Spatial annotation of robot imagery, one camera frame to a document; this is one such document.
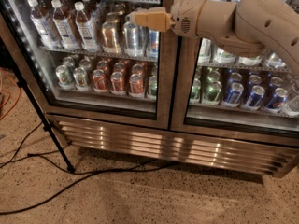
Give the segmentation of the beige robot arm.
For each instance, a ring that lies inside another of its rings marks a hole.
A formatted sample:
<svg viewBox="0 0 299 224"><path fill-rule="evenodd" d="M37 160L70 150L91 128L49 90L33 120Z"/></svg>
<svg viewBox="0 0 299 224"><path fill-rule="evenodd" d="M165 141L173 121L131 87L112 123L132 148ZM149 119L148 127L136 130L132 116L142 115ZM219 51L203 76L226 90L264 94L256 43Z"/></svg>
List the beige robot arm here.
<svg viewBox="0 0 299 224"><path fill-rule="evenodd" d="M282 0L174 0L170 9L139 9L129 18L151 30L209 39L236 56L270 49L299 75L299 14Z"/></svg>

